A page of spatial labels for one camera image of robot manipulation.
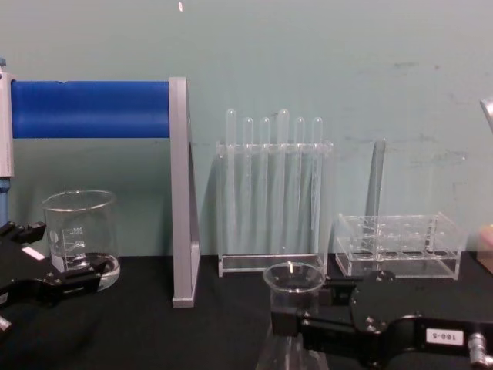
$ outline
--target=clear plastic container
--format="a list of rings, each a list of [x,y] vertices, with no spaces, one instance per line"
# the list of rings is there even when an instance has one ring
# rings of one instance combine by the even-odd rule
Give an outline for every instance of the clear plastic container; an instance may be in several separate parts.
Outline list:
[[[108,191],[74,190],[52,195],[42,204],[53,265],[71,271],[104,257],[107,264],[99,290],[115,283],[120,274],[115,202]]]
[[[312,308],[325,276],[320,268],[299,262],[275,264],[263,273],[270,287],[271,306]],[[256,370],[328,370],[325,354],[308,351],[303,337],[274,335],[269,327]]]
[[[386,270],[399,278],[458,278],[466,233],[445,215],[340,215],[336,261],[347,276]]]

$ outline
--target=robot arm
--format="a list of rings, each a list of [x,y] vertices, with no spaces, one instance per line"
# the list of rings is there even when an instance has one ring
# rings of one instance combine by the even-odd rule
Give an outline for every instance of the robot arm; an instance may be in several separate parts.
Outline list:
[[[43,238],[46,225],[27,227],[8,222],[0,227],[0,310],[20,302],[53,306],[80,294],[97,292],[106,261],[95,261],[76,271],[59,272],[49,258],[28,243]],[[0,318],[0,338],[11,323]]]
[[[306,349],[380,368],[403,352],[468,356],[493,366],[493,311],[484,290],[459,281],[398,280],[376,271],[364,280],[328,280],[310,310],[272,307],[273,332],[303,335]]]

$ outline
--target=erlenmeyer flask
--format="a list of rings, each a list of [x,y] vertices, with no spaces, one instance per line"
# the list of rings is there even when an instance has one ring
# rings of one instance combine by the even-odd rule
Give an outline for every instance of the erlenmeyer flask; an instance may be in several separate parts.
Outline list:
[[[325,277],[309,264],[288,261],[266,269],[263,279],[270,288],[271,306],[311,308]],[[328,366],[325,354],[304,349],[301,335],[274,335],[271,325],[256,370],[328,370]]]

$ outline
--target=test tube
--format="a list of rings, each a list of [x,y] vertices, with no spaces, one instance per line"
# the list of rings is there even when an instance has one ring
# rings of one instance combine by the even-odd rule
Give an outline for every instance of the test tube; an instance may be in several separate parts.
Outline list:
[[[321,180],[322,180],[322,161],[323,157],[319,153],[319,147],[322,143],[324,121],[320,117],[317,117],[312,122],[312,150],[313,150],[313,162],[311,173],[311,231],[313,233],[314,241],[312,253],[318,252],[318,233],[316,226],[319,222],[320,216],[320,192],[321,192]]]
[[[236,245],[236,192],[234,181],[236,151],[236,111],[226,112],[226,250],[231,251]]]
[[[271,247],[277,253],[285,249],[283,245],[283,219],[284,219],[284,184],[287,134],[289,130],[290,114],[287,109],[282,109],[277,114],[277,162],[276,174],[274,176],[273,194],[273,236]]]
[[[259,123],[260,134],[260,158],[259,158],[259,183],[257,191],[257,242],[256,252],[260,253],[266,250],[267,245],[267,194],[269,189],[269,149],[270,149],[270,120],[264,117]]]
[[[240,242],[241,254],[251,253],[250,225],[252,204],[252,145],[253,145],[253,119],[243,120],[243,175],[241,178],[241,224]]]
[[[299,243],[300,235],[300,192],[301,192],[301,157],[304,142],[305,120],[298,117],[293,126],[293,150],[288,156],[290,161],[290,175],[285,196],[288,206],[286,229],[286,244],[292,253],[302,253]]]

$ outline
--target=acrylic box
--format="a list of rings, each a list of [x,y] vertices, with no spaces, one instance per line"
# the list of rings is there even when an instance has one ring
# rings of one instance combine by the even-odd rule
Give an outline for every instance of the acrylic box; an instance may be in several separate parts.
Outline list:
[[[386,270],[398,278],[458,278],[466,234],[442,213],[339,215],[336,261],[346,276]]]

